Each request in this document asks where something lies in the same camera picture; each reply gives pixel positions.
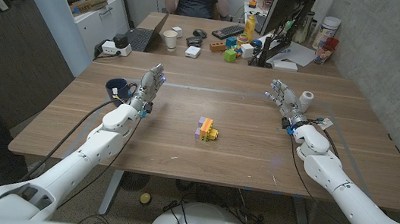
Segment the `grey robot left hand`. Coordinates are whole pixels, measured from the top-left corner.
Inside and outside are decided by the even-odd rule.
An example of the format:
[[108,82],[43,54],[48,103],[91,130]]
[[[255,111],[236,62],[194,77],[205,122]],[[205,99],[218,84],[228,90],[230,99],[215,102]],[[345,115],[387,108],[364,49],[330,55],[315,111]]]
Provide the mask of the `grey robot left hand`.
[[137,110],[141,118],[152,112],[153,100],[166,79],[163,70],[163,65],[158,64],[145,73],[130,98],[129,105]]

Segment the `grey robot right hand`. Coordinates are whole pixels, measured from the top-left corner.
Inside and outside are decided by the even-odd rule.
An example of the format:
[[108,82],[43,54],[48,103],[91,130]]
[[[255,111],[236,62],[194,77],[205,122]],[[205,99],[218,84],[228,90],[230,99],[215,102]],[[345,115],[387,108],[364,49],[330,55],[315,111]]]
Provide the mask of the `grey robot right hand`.
[[295,96],[294,91],[290,90],[287,84],[277,79],[273,79],[270,86],[275,93],[265,92],[265,95],[275,102],[279,108],[282,115],[282,128],[288,134],[293,134],[300,126],[308,125],[309,121],[305,117],[301,102]]

